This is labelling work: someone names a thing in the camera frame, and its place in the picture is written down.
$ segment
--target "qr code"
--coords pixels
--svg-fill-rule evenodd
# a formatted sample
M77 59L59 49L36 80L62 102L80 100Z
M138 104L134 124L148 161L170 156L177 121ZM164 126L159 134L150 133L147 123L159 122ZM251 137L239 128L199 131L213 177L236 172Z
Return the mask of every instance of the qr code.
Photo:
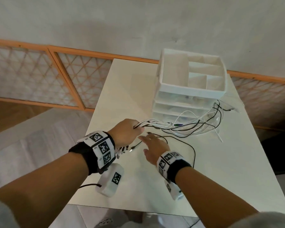
M166 159L167 161L169 161L171 158L173 158L173 156L169 153L167 153L165 156L164 156L164 159Z
M102 152L102 154L108 152L110 150L109 146L107 145L107 142L104 141L103 143L98 145L100 151Z
M111 153L109 152L106 155L104 155L103 159L104 159L104 165L106 165L111 160Z
M179 156L179 154L176 153L176 152L172 152L171 154L172 154L173 157Z
M95 133L95 134L93 134L92 136L90 136L90 138L91 138L94 142L96 142L96 141L102 139L103 136L101 136L99 133Z
M112 182L114 182L116 185L118 185L121 177L122 176L119 173L115 172L114 177L112 179Z
M165 165L166 165L166 163L164 162L164 160L160 160L160 163L159 163L160 168L163 169L165 167Z
M158 171L159 171L160 174L163 176L163 169L159 168Z
M169 184L167 184L167 189L169 190L169 192L171 192L171 188L170 188Z

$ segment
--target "gray wall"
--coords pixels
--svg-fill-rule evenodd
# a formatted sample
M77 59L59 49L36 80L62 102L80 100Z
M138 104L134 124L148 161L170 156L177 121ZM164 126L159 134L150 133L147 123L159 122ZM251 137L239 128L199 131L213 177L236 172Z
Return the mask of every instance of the gray wall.
M151 59L175 48L285 77L285 0L0 0L0 38Z

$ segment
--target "sleeve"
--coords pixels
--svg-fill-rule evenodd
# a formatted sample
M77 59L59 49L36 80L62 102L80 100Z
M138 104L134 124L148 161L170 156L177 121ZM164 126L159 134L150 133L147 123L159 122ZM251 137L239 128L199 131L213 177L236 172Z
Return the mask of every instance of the sleeve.
M0 202L0 228L20 228L11 209Z
M229 228L285 228L285 214L260 212L239 220Z

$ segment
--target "table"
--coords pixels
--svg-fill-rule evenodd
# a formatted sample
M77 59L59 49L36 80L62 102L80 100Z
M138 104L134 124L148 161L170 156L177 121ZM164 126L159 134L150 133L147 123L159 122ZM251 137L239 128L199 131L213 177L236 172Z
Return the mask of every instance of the table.
M114 59L87 134L95 130L107 131L125 118L138 121L150 118L156 69L156 64ZM259 211L285 213L283 192L230 77L226 94L234 97L224 96L222 100L241 113L224 114L219 133L223 143L213 131L184 139L195 148L195 169ZM146 131L162 135L152 129ZM193 160L189 146L173 138L167 139L172 150ZM144 148L145 144L141 143L116 160L125 174L113 197L100 195L90 186L79 189L69 203L195 217L185 198L178 202L172 200L164 179L145 160ZM99 178L99 174L92 174L83 184L97 183Z

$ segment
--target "wristband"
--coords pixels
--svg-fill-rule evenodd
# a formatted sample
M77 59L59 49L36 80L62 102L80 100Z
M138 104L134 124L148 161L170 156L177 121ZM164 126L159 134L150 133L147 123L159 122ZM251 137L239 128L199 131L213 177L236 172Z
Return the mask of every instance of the wristband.
M95 131L79 139L69 152L82 154L89 175L97 172L102 174L116 159L114 147L114 140L107 132Z
M183 156L175 151L166 151L157 160L158 172L169 182L175 183L177 172L187 166L191 166L185 161Z

